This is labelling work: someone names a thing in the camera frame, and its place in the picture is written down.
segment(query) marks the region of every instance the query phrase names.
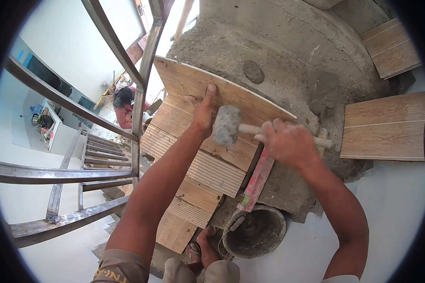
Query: mallet head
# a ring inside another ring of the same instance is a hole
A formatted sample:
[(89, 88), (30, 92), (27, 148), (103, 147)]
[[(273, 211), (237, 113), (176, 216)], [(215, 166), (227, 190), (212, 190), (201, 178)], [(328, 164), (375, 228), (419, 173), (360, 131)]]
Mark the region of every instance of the mallet head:
[(238, 139), (241, 110), (234, 106), (221, 106), (212, 125), (212, 139), (221, 145), (231, 146)]

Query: red shirt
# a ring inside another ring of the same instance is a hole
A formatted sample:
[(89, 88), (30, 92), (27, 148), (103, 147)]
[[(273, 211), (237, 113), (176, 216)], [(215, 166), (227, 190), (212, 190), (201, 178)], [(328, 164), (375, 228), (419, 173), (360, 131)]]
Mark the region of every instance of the red shirt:
[[(134, 91), (134, 93), (136, 92), (136, 87), (131, 87), (129, 86), (130, 89), (132, 89)], [(148, 108), (151, 106), (151, 104), (149, 102), (144, 102), (144, 107), (143, 107), (143, 111), (147, 111)], [(131, 105), (129, 104), (125, 104), (124, 108), (116, 108), (115, 109), (115, 113), (116, 113), (116, 119), (118, 121), (118, 124), (121, 128), (123, 129), (130, 129), (132, 128), (132, 123), (126, 121), (126, 114), (130, 113), (132, 115), (132, 110), (134, 109)]]

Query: bucket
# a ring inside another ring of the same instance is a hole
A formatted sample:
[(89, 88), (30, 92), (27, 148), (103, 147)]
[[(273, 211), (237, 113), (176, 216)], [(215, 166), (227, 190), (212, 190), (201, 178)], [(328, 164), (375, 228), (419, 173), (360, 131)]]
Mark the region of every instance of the bucket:
[[(244, 221), (231, 231), (242, 216)], [(229, 253), (237, 258), (257, 258), (272, 252), (282, 242), (286, 221), (274, 207), (255, 206), (252, 212), (235, 211), (224, 231), (223, 245)]]

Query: worker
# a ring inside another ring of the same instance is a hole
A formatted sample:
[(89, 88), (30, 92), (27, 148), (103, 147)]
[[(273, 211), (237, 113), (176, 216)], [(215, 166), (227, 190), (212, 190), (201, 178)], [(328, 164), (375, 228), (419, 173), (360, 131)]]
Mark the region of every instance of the worker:
[[(165, 154), (151, 166), (131, 193), (121, 220), (111, 234), (92, 282), (145, 283), (153, 256), (159, 221), (173, 200), (202, 142), (211, 135), (212, 100), (216, 86), (209, 84), (202, 102), (195, 99), (193, 121)], [(255, 136), (268, 154), (292, 167), (310, 185), (338, 236), (340, 246), (332, 257), (323, 283), (354, 283), (362, 276), (368, 252), (368, 225), (357, 198), (318, 157), (311, 133), (301, 125), (280, 119), (267, 121)], [(178, 258), (165, 262), (164, 283), (194, 283), (202, 269), (205, 282), (238, 283), (239, 267), (221, 260), (209, 244), (214, 234), (206, 227), (189, 244), (186, 253), (194, 263)]]
[[(113, 108), (116, 113), (116, 120), (123, 129), (132, 128), (132, 110), (134, 109), (134, 97), (136, 87), (124, 87), (113, 94)], [(144, 102), (143, 111), (147, 111), (150, 103)]]

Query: metal railing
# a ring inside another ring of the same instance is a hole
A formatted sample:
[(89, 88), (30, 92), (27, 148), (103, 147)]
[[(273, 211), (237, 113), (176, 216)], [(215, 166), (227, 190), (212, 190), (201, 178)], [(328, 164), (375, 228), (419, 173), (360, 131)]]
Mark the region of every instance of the metal railing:
[[(103, 170), (103, 168), (82, 166), (82, 168), (78, 170), (68, 169), (69, 160), (71, 159), (74, 148), (80, 135), (83, 134), (82, 130), (79, 130), (72, 141), (72, 144), (67, 150), (59, 169), (31, 167), (0, 162), (0, 183), (54, 184), (47, 206), (46, 217), (44, 219), (10, 225), (11, 233), (18, 248), (47, 241), (117, 212), (125, 206), (129, 198), (129, 196), (124, 196), (93, 207), (83, 208), (84, 191), (130, 184), (129, 178), (132, 178), (132, 184), (135, 187), (139, 180), (140, 125), (142, 125), (146, 89), (156, 48), (174, 0), (149, 0), (151, 12), (153, 14), (153, 25), (149, 32), (146, 47), (143, 52), (140, 72), (138, 72), (136, 67), (132, 64), (126, 50), (121, 45), (104, 13), (104, 10), (101, 7), (101, 4), (99, 3), (99, 0), (81, 1), (102, 37), (107, 42), (118, 61), (124, 67), (125, 71), (137, 85), (134, 98), (134, 110), (132, 113), (132, 133), (121, 129), (113, 123), (97, 116), (93, 112), (68, 99), (39, 77), (35, 76), (13, 56), (9, 56), (4, 68), (18, 80), (23, 82), (23, 84), (45, 98), (101, 127), (129, 138), (132, 141), (130, 163), (126, 163), (127, 158), (125, 157), (125, 154), (114, 148), (113, 145), (111, 146), (111, 144), (107, 144), (107, 142), (101, 141), (97, 137), (86, 134), (82, 165), (84, 162), (100, 162), (89, 160), (85, 157), (86, 153), (87, 155), (97, 156), (100, 158), (110, 158), (110, 156), (113, 156), (113, 159), (118, 161), (112, 163), (115, 165), (130, 166), (131, 168), (108, 168), (107, 170)], [(59, 215), (60, 197), (63, 184), (65, 183), (79, 183), (79, 210)]]

